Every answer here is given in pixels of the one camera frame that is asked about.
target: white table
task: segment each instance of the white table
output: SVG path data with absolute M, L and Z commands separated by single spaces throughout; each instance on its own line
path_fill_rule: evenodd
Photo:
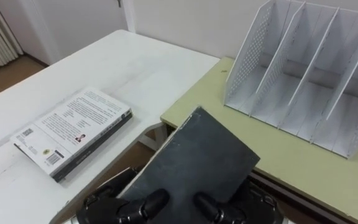
M 133 119 L 61 183 L 0 144 L 0 223 L 48 223 L 198 81 L 218 58 L 116 31 L 0 93 L 0 140 L 84 86 L 128 104 Z

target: door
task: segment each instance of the door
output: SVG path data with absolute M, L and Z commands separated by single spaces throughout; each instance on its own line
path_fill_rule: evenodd
M 127 29 L 118 0 L 33 0 L 60 60 L 106 35 Z

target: light green desk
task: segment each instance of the light green desk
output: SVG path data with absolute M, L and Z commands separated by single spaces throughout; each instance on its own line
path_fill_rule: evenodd
M 347 160 L 223 106 L 233 62 L 221 59 L 161 116 L 162 121 L 178 127 L 201 105 L 260 156 L 257 171 L 358 223 L 358 153 Z

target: book cover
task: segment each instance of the book cover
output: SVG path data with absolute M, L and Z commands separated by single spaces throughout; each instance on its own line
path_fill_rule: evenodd
M 150 223 L 207 223 L 193 205 L 194 194 L 205 192 L 227 202 L 258 161 L 252 150 L 199 107 L 119 197 L 137 200 L 163 188 L 170 201 Z
M 88 87 L 11 141 L 58 182 L 131 117 L 127 105 Z

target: floor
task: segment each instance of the floor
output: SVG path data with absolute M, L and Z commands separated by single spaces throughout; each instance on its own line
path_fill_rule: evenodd
M 25 80 L 26 78 L 29 78 L 44 68 L 45 67 L 43 65 L 26 56 L 23 56 L 9 63 L 8 65 L 0 68 L 0 92 L 4 91 L 10 86 L 15 85 L 16 83 Z M 153 154 L 153 150 L 138 142 L 119 160 L 119 162 L 117 162 L 109 171 L 107 171 L 105 175 L 102 176 L 98 184 L 103 183 L 106 179 L 114 176 L 128 166 L 139 166 L 141 164 L 147 163 Z M 296 208 L 293 208 L 285 203 L 280 204 L 284 214 L 296 223 L 319 223 L 307 215 L 301 213 Z M 69 210 L 66 214 L 63 214 L 61 219 L 64 220 L 70 217 L 75 211 L 75 207 L 76 206 L 73 205 L 72 210 Z
M 45 67 L 29 57 L 22 56 L 0 68 L 0 92 L 19 83 Z

